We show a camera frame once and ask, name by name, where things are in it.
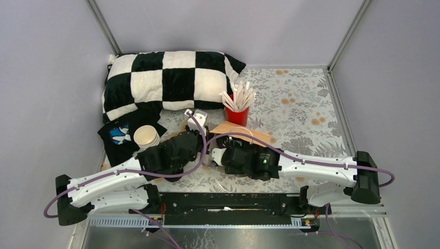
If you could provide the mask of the stack of paper cups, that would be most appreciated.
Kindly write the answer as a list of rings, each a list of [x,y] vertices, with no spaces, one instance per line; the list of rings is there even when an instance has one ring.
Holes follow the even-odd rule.
[[[133,140],[141,150],[146,150],[147,148],[157,146],[160,142],[160,137],[153,126],[145,125],[135,131]]]

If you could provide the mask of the brown paper bag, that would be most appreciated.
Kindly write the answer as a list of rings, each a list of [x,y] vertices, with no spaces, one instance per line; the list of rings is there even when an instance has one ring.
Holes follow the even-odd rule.
[[[212,130],[212,133],[214,134],[242,133],[257,138],[258,140],[263,141],[266,144],[271,143],[271,136],[269,134],[251,128],[247,128],[244,126],[240,126],[238,124],[229,121],[224,121],[221,124],[219,124],[217,127],[215,127]]]

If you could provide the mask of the black white checkered pillow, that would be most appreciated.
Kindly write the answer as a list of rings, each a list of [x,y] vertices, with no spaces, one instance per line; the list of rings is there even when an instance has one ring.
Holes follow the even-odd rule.
[[[218,51],[110,54],[102,93],[102,121],[138,109],[221,109],[221,94],[246,64]]]

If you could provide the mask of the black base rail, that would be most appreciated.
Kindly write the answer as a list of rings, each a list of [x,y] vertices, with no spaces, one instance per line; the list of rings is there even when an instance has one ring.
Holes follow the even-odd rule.
[[[289,225],[293,218],[314,219],[326,208],[313,207],[286,193],[161,192],[140,212],[158,215],[165,225]]]

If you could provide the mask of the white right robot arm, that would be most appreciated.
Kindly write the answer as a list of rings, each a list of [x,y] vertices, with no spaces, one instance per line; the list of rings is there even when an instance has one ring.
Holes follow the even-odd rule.
[[[227,174],[261,181],[296,177],[322,180],[319,185],[300,189],[300,205],[320,208],[345,199],[361,204],[381,201],[377,166],[365,151],[357,151],[353,157],[325,158],[273,150],[235,137],[218,139],[218,143],[211,158]]]

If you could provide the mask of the red cup holder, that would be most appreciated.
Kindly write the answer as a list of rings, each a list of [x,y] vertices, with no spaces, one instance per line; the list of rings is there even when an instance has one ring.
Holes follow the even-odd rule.
[[[250,107],[244,108],[243,104],[239,104],[234,100],[233,94],[229,95],[230,101],[226,101],[225,105],[225,119],[231,123],[240,126],[246,126],[248,122],[248,115]]]

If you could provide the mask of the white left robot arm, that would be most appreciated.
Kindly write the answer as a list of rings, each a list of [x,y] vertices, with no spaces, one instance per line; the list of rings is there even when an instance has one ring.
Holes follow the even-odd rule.
[[[158,206],[157,187],[149,182],[165,178],[170,182],[195,171],[185,172],[184,166],[207,152],[209,130],[207,113],[187,110],[186,130],[149,147],[135,157],[108,170],[80,178],[65,174],[56,177],[57,218],[60,226],[85,220],[98,211],[127,211]]]

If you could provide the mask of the floral table mat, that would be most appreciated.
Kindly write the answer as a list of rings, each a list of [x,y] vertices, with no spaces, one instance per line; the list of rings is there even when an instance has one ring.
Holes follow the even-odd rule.
[[[348,155],[325,70],[250,68],[240,73],[238,81],[249,81],[256,91],[247,128],[269,134],[272,146],[308,156]],[[195,171],[177,182],[157,178],[153,184],[171,192],[295,193],[304,185],[320,183],[303,177],[259,181],[226,174],[224,167],[215,167],[209,158],[202,166],[190,162],[185,170],[192,168]]]

